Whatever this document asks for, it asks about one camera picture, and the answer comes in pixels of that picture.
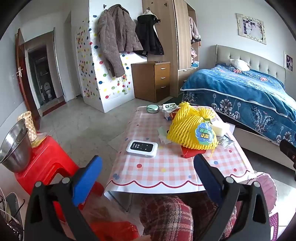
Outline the yellow foam fruit net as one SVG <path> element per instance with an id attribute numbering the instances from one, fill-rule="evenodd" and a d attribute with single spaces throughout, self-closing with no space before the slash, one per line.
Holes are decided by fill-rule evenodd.
<path id="1" fill-rule="evenodd" d="M 217 135 L 210 126 L 215 117 L 216 113 L 211 108 L 195 108 L 188 102 L 181 102 L 170 125 L 167 139 L 193 150 L 215 149 L 218 146 Z"/>

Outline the woven wicker basket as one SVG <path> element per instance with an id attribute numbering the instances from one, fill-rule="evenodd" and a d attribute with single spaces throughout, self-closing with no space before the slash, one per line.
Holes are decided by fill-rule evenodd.
<path id="1" fill-rule="evenodd" d="M 29 136 L 30 142 L 34 142 L 37 138 L 37 132 L 33 122 L 31 111 L 26 111 L 18 116 L 18 120 L 22 120 L 22 119 L 25 121 L 25 126 L 28 130 L 28 136 Z"/>

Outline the wooden wardrobe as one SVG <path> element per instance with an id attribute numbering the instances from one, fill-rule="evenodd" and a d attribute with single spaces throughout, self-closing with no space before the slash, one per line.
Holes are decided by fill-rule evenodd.
<path id="1" fill-rule="evenodd" d="M 187 78 L 198 70 L 201 42 L 191 41 L 189 18 L 196 23 L 196 12 L 186 1 L 142 1 L 143 11 L 150 10 L 160 22 L 156 24 L 164 55 L 149 54 L 148 61 L 170 62 L 170 95 L 177 97 Z"/>

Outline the stainless steel bowl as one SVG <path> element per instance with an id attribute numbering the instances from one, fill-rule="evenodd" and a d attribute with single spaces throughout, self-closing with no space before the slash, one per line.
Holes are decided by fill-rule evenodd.
<path id="1" fill-rule="evenodd" d="M 21 173 L 29 164 L 32 146 L 25 120 L 19 120 L 1 145 L 1 164 L 13 173 Z"/>

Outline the white tissue pack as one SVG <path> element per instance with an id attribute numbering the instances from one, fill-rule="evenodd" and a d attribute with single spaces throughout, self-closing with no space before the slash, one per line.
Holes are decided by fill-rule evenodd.
<path id="1" fill-rule="evenodd" d="M 178 105 L 175 103 L 164 103 L 162 106 L 162 112 L 164 113 L 171 113 L 172 111 L 176 110 Z"/>

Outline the white sponge block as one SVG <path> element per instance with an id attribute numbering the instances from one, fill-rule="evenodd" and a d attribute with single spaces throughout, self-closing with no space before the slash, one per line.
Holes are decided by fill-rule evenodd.
<path id="1" fill-rule="evenodd" d="M 223 137 L 230 130 L 230 125 L 228 123 L 213 123 L 210 124 L 210 127 L 215 132 L 216 136 Z"/>

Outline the red plastic stool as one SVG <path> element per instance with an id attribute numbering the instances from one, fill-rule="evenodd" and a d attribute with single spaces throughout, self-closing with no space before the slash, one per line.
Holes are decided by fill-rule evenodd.
<path id="1" fill-rule="evenodd" d="M 49 185 L 57 174 L 62 177 L 72 178 L 79 169 L 79 166 L 66 154 L 61 146 L 52 137 L 48 136 L 38 147 L 32 149 L 28 166 L 21 173 L 16 173 L 15 177 L 22 188 L 31 195 L 37 181 Z M 90 193 L 102 196 L 104 192 L 104 187 L 97 181 L 94 182 L 92 189 L 89 189 L 90 183 L 86 184 L 86 191 L 82 191 L 83 185 L 79 184 L 78 189 L 82 191 L 82 197 L 78 197 L 81 192 L 74 190 L 74 199 L 72 201 L 80 210 L 84 208 Z M 60 204 L 54 202 L 54 207 L 58 218 L 65 222 Z"/>

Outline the black coat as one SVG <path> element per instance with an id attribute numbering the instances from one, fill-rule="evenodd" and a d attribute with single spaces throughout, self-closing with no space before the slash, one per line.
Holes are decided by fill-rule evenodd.
<path id="1" fill-rule="evenodd" d="M 149 9 L 146 9 L 142 15 L 137 17 L 135 32 L 143 50 L 134 51 L 136 54 L 143 57 L 147 57 L 148 54 L 164 55 L 163 46 L 155 27 L 155 24 L 160 23 L 160 21 Z"/>

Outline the brown drawer cabinet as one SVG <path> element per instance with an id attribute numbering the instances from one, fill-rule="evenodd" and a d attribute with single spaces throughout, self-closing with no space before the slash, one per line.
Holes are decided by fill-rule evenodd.
<path id="1" fill-rule="evenodd" d="M 131 64 L 135 98 L 159 102 L 170 95 L 170 62 Z"/>

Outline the white portable wifi device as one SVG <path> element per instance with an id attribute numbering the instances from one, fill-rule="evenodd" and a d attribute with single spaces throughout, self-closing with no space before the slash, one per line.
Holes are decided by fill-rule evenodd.
<path id="1" fill-rule="evenodd" d="M 158 147 L 158 143 L 155 142 L 131 140 L 126 147 L 126 151 L 129 154 L 147 158 L 154 158 L 157 154 Z"/>

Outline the pink checkered tablecloth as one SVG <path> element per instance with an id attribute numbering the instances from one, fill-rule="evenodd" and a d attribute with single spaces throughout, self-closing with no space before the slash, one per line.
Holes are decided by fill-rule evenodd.
<path id="1" fill-rule="evenodd" d="M 145 106 L 136 109 L 127 125 L 105 191 L 174 194 L 204 190 L 194 169 L 193 158 L 183 158 L 180 145 L 160 141 L 158 129 L 168 130 L 170 124 L 161 111 L 148 113 Z M 207 150 L 204 158 L 224 177 L 229 176 L 238 183 L 251 179 L 254 169 L 250 161 L 230 131 L 227 136 L 233 140 L 229 147 Z M 156 156 L 130 155 L 126 148 L 132 140 L 158 143 Z"/>

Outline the small purple wall picture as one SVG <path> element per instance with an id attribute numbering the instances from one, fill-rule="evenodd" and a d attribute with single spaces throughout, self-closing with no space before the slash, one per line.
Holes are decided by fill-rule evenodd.
<path id="1" fill-rule="evenodd" d="M 290 54 L 284 52 L 284 68 L 290 72 L 293 72 L 293 57 Z"/>

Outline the polka dot white cabinet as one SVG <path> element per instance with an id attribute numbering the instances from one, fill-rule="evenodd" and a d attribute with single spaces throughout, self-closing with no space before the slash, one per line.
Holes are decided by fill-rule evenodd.
<path id="1" fill-rule="evenodd" d="M 125 74 L 112 77 L 102 54 L 97 34 L 101 13 L 115 4 L 121 4 L 135 20 L 142 13 L 141 1 L 76 1 L 78 8 L 71 14 L 75 32 L 76 66 L 83 100 L 103 113 L 134 99 L 132 81 L 133 63 L 147 58 L 133 52 L 122 52 Z"/>

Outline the red paper piece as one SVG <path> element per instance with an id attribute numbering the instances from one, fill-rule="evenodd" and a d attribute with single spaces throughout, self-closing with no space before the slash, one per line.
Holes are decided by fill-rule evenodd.
<path id="1" fill-rule="evenodd" d="M 181 157 L 182 158 L 194 158 L 196 155 L 198 154 L 204 154 L 206 152 L 206 150 L 196 150 L 196 149 L 190 149 L 190 148 L 186 148 L 181 146 L 181 150 L 182 150 L 182 154 Z"/>

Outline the beige upholstered bed frame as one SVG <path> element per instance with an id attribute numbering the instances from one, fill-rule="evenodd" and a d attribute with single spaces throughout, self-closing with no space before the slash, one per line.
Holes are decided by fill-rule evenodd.
<path id="1" fill-rule="evenodd" d="M 251 69 L 257 71 L 269 71 L 273 74 L 280 74 L 280 81 L 285 82 L 286 73 L 283 67 L 265 59 L 258 55 L 235 49 L 227 46 L 216 45 L 215 62 L 229 64 L 231 58 L 239 58 L 250 65 Z M 255 88 L 249 87 L 243 95 L 242 100 L 244 102 L 250 102 L 256 105 L 262 105 L 263 102 L 259 99 L 265 94 L 262 91 L 255 90 Z M 279 148 L 279 144 L 272 142 L 269 138 L 265 137 L 259 132 L 249 132 L 243 128 L 236 128 L 234 130 L 234 136 L 239 144 L 254 153 L 269 158 L 287 168 L 293 169 L 293 162 L 285 156 Z"/>

